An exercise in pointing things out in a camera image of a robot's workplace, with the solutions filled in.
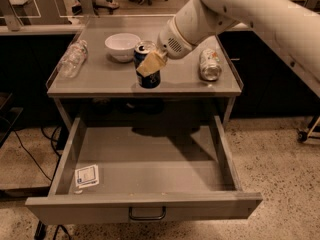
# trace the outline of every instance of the floor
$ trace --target floor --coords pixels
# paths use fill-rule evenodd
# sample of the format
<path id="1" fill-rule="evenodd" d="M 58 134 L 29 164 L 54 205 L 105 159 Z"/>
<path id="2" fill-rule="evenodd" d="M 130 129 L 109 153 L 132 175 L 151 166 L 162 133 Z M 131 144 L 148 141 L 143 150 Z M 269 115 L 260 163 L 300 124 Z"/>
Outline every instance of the floor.
<path id="1" fill-rule="evenodd" d="M 143 14 L 153 10 L 174 13 L 187 0 L 154 0 L 152 6 L 116 1 L 121 8 L 115 14 Z M 310 119 L 230 120 L 226 135 L 243 190 L 263 196 L 263 202 L 248 220 L 65 227 L 72 239 L 320 239 L 320 140 L 297 141 L 297 129 L 305 128 Z M 57 155 L 45 136 L 51 136 L 54 130 L 55 127 L 16 129 L 23 146 L 49 178 Z M 49 186 L 50 180 L 36 167 L 16 134 L 12 132 L 0 149 L 0 189 Z M 0 196 L 0 239 L 33 239 L 38 220 L 24 203 L 25 198 Z M 56 226 L 48 226 L 45 239 L 53 239 L 55 230 Z M 68 236 L 59 230 L 57 239 Z"/>

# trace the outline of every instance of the white object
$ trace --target white object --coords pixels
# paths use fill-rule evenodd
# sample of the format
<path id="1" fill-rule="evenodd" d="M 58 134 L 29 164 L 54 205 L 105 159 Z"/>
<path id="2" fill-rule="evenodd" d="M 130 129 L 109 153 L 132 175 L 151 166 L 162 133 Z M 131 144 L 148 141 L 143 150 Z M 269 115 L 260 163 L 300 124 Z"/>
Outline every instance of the white object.
<path id="1" fill-rule="evenodd" d="M 216 81 L 219 79 L 222 69 L 216 51 L 208 48 L 200 53 L 200 75 L 203 80 Z"/>
<path id="2" fill-rule="evenodd" d="M 75 77 L 88 55 L 87 42 L 79 40 L 71 44 L 60 60 L 59 72 L 63 78 Z"/>
<path id="3" fill-rule="evenodd" d="M 140 42 L 139 36 L 131 33 L 119 33 L 105 40 L 107 52 L 119 62 L 129 62 L 133 59 L 136 44 Z"/>
<path id="4" fill-rule="evenodd" d="M 99 184 L 99 170 L 98 165 L 91 165 L 75 170 L 76 187 L 87 188 Z"/>
<path id="5" fill-rule="evenodd" d="M 190 0 L 160 32 L 158 46 L 179 59 L 239 22 L 320 97 L 320 16 L 289 0 Z"/>

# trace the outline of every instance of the black can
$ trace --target black can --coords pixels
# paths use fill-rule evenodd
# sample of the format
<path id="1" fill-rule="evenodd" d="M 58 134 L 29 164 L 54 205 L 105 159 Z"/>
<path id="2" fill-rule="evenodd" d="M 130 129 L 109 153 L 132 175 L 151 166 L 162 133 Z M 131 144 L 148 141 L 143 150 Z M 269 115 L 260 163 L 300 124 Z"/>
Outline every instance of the black can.
<path id="1" fill-rule="evenodd" d="M 157 46 L 152 41 L 140 41 L 139 43 L 137 43 L 134 49 L 133 56 L 135 68 L 137 69 L 139 67 L 140 63 L 146 58 L 149 52 L 154 51 L 156 49 Z M 155 88 L 160 84 L 160 70 L 147 77 L 143 77 L 137 70 L 136 73 L 139 85 L 143 88 Z"/>

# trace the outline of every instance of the drawer handle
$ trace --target drawer handle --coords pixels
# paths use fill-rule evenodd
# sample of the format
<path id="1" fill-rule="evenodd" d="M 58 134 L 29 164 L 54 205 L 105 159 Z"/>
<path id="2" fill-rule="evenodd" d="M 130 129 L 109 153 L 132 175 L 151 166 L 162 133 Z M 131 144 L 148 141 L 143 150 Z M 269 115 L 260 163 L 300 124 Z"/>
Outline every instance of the drawer handle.
<path id="1" fill-rule="evenodd" d="M 137 220 L 137 221 L 155 221 L 155 220 L 162 220 L 166 214 L 167 214 L 167 208 L 162 207 L 162 214 L 160 216 L 154 216 L 154 217 L 138 217 L 138 216 L 133 216 L 132 214 L 132 207 L 129 207 L 129 218 L 131 220 Z"/>

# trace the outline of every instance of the caster wheel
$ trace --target caster wheel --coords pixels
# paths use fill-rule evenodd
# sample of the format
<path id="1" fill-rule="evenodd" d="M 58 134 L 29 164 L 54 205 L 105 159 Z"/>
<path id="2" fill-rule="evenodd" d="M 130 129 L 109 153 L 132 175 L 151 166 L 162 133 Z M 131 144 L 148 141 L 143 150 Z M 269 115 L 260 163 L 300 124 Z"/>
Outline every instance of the caster wheel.
<path id="1" fill-rule="evenodd" d="M 298 141 L 305 142 L 308 139 L 308 134 L 306 132 L 300 131 L 298 133 Z"/>

